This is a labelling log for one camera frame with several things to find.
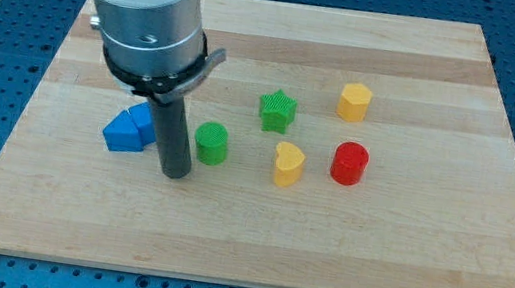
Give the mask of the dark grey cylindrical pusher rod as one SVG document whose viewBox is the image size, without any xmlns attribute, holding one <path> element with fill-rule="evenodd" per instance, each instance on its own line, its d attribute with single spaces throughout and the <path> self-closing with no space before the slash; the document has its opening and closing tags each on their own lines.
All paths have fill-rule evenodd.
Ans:
<svg viewBox="0 0 515 288">
<path fill-rule="evenodd" d="M 183 99 L 163 103 L 148 98 L 153 119 L 160 168 L 172 179 L 183 178 L 192 168 L 191 151 Z"/>
</svg>

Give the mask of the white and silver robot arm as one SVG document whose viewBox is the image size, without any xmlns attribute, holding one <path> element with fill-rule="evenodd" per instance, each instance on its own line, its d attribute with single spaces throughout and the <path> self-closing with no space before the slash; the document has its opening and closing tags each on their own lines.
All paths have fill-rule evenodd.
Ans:
<svg viewBox="0 0 515 288">
<path fill-rule="evenodd" d="M 186 176 L 192 159 L 184 98 L 227 56 L 209 48 L 201 0 L 93 2 L 109 72 L 149 102 L 163 174 Z"/>
</svg>

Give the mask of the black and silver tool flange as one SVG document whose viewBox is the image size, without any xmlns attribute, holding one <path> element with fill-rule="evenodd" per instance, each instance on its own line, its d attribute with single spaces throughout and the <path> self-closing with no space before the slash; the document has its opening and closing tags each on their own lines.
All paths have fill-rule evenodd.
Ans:
<svg viewBox="0 0 515 288">
<path fill-rule="evenodd" d="M 203 35 L 203 50 L 197 59 L 187 68 L 179 72 L 170 72 L 160 77 L 137 75 L 119 67 L 110 57 L 106 46 L 103 46 L 103 57 L 109 72 L 113 75 L 122 90 L 135 96 L 149 97 L 163 104 L 182 99 L 197 89 L 212 73 L 216 66 L 226 61 L 225 48 L 215 49 L 208 53 L 207 37 Z"/>
</svg>

